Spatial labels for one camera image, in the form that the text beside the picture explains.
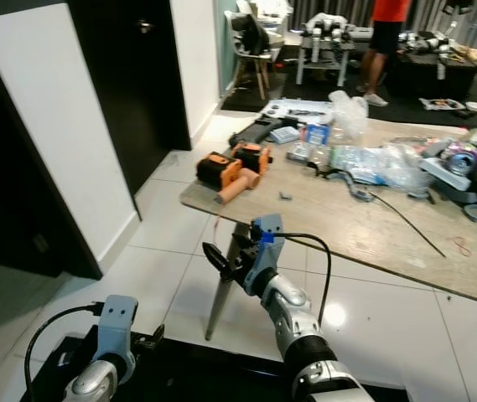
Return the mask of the wooden table leg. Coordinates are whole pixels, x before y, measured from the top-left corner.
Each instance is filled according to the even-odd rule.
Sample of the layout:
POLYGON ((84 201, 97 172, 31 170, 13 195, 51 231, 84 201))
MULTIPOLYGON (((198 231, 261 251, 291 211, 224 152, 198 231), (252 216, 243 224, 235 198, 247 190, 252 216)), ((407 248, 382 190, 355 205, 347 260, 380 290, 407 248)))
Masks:
MULTIPOLYGON (((246 236, 248 234, 249 226, 248 224, 237 223, 234 227, 233 234, 231 234, 231 240, 228 244, 228 249, 226 252, 226 259, 231 265, 236 265, 236 258, 241 252, 241 247, 236 244, 236 236, 246 236)), ((228 297, 230 297, 231 290, 234 287, 233 278, 228 275, 228 273, 222 273, 218 284, 216 284, 216 290, 214 295, 214 302, 212 302, 212 307, 210 310, 208 324, 205 329, 205 341, 210 341, 214 337, 216 326, 218 326, 220 318, 222 318, 223 311, 226 309, 226 303, 228 297)))

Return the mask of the tan cardboard roll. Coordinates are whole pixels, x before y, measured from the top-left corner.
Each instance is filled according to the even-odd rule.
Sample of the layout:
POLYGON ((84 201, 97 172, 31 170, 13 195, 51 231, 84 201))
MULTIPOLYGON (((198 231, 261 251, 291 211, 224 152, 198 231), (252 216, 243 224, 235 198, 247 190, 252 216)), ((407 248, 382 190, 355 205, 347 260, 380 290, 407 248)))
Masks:
POLYGON ((256 188, 260 183, 260 173, 242 167, 238 171, 227 171, 221 176, 221 188, 216 192, 215 201, 227 204, 246 190, 256 188))

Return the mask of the black robot body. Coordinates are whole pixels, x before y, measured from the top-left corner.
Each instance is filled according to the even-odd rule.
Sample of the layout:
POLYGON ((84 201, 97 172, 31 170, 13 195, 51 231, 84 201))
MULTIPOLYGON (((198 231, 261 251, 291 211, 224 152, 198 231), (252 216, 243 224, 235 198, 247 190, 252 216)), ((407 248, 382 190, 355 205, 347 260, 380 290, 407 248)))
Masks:
MULTIPOLYGON (((66 334, 51 349, 45 363, 31 374, 34 402, 62 402, 66 387, 88 363, 96 348, 97 331, 66 334)), ((146 345, 148 336, 135 333, 132 349, 136 368, 109 402, 293 402, 280 361, 239 356, 219 349, 161 338, 146 345)))

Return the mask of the large orange black device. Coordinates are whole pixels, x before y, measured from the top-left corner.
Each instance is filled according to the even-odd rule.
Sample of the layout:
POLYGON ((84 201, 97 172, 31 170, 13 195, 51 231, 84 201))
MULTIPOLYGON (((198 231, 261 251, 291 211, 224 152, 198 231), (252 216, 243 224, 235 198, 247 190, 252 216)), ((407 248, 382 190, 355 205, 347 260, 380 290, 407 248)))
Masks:
POLYGON ((214 151, 197 162, 195 176, 207 187, 223 190, 241 176, 242 169, 243 164, 238 158, 227 157, 214 151))

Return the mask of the small orange black device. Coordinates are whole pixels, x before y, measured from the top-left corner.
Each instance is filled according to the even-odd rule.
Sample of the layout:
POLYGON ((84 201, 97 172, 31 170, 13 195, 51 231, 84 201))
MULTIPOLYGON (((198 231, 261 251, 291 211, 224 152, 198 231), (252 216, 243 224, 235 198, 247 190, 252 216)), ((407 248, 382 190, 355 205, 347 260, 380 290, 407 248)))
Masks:
POLYGON ((238 142, 231 149, 231 156, 241 161, 243 168, 264 176, 272 164, 272 146, 254 144, 254 142, 238 142))

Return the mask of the black flat case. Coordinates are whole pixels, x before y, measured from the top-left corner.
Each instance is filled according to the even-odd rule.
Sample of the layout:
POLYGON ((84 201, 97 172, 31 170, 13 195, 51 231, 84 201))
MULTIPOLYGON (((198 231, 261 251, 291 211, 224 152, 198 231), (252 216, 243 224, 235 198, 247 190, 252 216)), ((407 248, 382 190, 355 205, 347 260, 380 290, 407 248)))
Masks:
POLYGON ((236 131, 228 138, 228 145, 234 147, 238 142, 250 142, 251 144, 261 144, 269 137, 270 131, 280 129, 280 127, 296 127, 299 120, 289 117, 258 117, 250 123, 246 129, 236 131))

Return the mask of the light blue small pack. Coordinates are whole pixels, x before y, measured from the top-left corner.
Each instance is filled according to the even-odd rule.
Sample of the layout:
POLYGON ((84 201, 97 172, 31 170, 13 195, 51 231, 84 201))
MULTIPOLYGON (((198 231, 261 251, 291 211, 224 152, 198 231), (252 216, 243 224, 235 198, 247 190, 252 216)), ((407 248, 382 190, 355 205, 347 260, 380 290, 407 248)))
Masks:
POLYGON ((269 139, 275 144, 288 144, 289 142, 299 141, 302 138, 299 129, 294 126, 281 126, 270 131, 269 139))

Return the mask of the blue small box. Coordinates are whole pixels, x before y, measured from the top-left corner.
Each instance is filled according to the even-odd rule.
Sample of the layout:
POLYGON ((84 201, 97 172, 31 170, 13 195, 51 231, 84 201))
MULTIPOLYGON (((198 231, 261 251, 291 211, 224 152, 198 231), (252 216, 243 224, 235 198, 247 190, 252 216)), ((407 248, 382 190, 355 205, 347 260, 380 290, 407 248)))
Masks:
POLYGON ((329 124, 307 124, 304 127, 304 141, 316 146, 325 146, 330 139, 329 124))

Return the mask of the white flat tray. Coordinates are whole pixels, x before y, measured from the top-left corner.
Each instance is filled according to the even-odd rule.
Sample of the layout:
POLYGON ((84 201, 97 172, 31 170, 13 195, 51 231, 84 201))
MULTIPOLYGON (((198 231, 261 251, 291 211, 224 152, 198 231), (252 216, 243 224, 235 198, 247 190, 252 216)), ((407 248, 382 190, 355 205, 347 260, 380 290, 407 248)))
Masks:
POLYGON ((295 119, 304 124, 330 124, 333 121, 333 104, 315 100, 275 99, 261 110, 262 117, 295 119))

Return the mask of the clear plastic bag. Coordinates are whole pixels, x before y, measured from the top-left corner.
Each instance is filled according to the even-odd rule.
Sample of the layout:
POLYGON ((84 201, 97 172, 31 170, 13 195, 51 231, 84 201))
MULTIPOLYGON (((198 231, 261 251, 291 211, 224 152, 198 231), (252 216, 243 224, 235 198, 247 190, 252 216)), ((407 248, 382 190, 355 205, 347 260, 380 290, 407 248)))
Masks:
POLYGON ((349 96, 342 90, 330 93, 330 145, 360 145, 368 127, 369 106, 361 96, 349 96))

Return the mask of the thin black stick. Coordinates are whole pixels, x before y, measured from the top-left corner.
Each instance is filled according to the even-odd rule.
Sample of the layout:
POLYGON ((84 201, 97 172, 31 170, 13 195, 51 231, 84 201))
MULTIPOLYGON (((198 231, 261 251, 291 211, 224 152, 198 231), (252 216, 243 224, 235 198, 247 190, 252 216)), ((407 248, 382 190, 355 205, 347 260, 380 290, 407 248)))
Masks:
POLYGON ((403 219, 403 222, 406 222, 407 225, 411 227, 415 231, 416 234, 418 234, 419 237, 423 239, 423 241, 426 242, 427 245, 430 246, 433 251, 436 251, 438 255, 441 257, 445 258, 446 255, 436 246, 401 210, 397 209, 395 206, 392 206, 392 204, 389 204, 386 199, 381 198, 381 196, 375 194, 375 193, 369 193, 370 198, 373 198, 376 200, 376 202, 383 203, 384 206, 387 206, 388 209, 391 211, 394 211, 395 214, 399 215, 399 218, 403 219))

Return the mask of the black door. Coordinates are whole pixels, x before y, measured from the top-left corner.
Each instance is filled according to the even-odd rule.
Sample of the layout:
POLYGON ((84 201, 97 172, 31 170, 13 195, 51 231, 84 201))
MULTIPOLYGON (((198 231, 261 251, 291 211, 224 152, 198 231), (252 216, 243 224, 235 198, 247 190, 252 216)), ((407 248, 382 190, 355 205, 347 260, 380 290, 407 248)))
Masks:
POLYGON ((127 190, 136 198, 170 151, 188 151, 169 0, 65 0, 127 190), (153 23, 141 32, 138 22, 153 23))

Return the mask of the white chair with wooden legs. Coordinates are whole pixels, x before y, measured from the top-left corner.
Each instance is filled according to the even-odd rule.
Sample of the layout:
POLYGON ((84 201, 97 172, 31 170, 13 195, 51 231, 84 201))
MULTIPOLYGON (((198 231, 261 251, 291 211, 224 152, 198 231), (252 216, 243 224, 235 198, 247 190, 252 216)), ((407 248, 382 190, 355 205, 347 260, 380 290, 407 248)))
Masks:
POLYGON ((243 76, 248 73, 248 65, 252 65, 257 93, 262 100, 267 100, 270 68, 275 64, 268 31, 249 13, 225 11, 224 23, 230 35, 231 50, 236 57, 233 88, 236 90, 242 83, 243 76))

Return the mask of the grey table with white gear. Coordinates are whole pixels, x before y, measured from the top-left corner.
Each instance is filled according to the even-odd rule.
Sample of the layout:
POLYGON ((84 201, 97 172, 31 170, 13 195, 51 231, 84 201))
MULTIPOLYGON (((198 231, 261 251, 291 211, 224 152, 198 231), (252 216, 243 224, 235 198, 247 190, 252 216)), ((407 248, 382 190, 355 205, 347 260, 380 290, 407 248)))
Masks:
POLYGON ((372 27, 361 27, 342 16, 319 13, 304 24, 300 31, 299 54, 295 83, 301 85, 306 70, 334 70, 337 73, 335 84, 345 84, 350 54, 356 50, 357 42, 369 42, 372 27))

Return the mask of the red rubber band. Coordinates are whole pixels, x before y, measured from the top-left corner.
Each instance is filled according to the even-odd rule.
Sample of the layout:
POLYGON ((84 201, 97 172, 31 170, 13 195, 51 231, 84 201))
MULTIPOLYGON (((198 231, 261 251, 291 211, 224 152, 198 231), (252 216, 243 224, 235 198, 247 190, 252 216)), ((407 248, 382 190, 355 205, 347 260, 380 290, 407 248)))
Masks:
POLYGON ((457 246, 458 252, 461 255, 467 256, 467 257, 472 255, 472 251, 467 246, 467 240, 465 240, 464 238, 461 238, 461 237, 455 237, 455 238, 453 238, 452 241, 454 242, 454 245, 457 246))

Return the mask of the grey blue plastic part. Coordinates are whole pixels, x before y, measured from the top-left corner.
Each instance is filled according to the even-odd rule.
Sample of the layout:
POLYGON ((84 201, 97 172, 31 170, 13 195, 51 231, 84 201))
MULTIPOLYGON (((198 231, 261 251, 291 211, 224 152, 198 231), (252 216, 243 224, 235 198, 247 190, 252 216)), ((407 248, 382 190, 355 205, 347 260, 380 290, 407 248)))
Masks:
POLYGON ((418 164, 419 168, 426 173, 430 173, 442 183, 446 183, 455 190, 467 192, 471 185, 471 180, 464 175, 457 175, 457 173, 450 172, 444 165, 441 158, 429 157, 423 158, 418 164))

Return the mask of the purple drink can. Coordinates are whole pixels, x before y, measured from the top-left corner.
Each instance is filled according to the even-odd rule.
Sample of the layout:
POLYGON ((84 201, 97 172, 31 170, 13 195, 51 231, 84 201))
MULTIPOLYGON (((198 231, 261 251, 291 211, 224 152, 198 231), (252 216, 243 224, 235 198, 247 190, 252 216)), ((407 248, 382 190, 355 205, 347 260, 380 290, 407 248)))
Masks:
POLYGON ((472 142, 450 142, 440 157, 443 166, 453 175, 468 177, 477 168, 477 145, 472 142))

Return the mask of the flat printed magazine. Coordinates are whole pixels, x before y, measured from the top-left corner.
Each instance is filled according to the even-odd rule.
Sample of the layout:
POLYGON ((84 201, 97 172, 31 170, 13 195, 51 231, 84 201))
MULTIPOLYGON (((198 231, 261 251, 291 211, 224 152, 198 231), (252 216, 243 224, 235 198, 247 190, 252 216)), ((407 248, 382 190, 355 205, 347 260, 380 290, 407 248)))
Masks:
POLYGON ((464 103, 452 99, 425 99, 419 97, 419 102, 426 111, 460 111, 467 110, 464 103))

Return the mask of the person in red shirt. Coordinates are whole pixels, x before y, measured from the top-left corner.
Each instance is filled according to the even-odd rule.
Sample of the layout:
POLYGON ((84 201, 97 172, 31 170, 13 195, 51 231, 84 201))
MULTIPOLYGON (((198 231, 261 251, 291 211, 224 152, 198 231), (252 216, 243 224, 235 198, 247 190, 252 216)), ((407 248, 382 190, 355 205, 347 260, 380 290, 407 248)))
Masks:
POLYGON ((360 64, 360 84, 365 103, 386 106, 387 100, 377 94, 377 85, 389 56, 397 52, 399 35, 402 34, 412 0, 376 0, 372 13, 373 34, 369 49, 360 64))

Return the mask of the black low table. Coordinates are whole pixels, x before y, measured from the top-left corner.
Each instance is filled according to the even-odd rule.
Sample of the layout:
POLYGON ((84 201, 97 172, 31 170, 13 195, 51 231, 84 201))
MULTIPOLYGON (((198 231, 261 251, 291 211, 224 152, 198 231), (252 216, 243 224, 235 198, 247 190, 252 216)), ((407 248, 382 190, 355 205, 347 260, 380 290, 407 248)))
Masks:
POLYGON ((389 64, 385 84, 391 95, 462 101, 476 75, 476 62, 449 39, 411 32, 389 64))

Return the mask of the grey curtain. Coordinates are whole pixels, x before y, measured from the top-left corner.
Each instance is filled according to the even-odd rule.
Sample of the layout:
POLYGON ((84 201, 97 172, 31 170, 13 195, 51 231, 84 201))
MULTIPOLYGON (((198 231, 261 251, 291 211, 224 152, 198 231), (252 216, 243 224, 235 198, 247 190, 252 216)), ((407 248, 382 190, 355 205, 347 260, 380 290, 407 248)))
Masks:
MULTIPOLYGON (((369 27, 377 0, 288 0, 293 12, 288 16, 289 30, 303 29, 309 19, 316 14, 341 16, 349 23, 369 27)), ((467 3, 461 14, 468 14, 477 5, 477 0, 410 0, 404 19, 403 30, 429 30, 436 28, 434 23, 448 23, 453 12, 449 5, 467 3)))

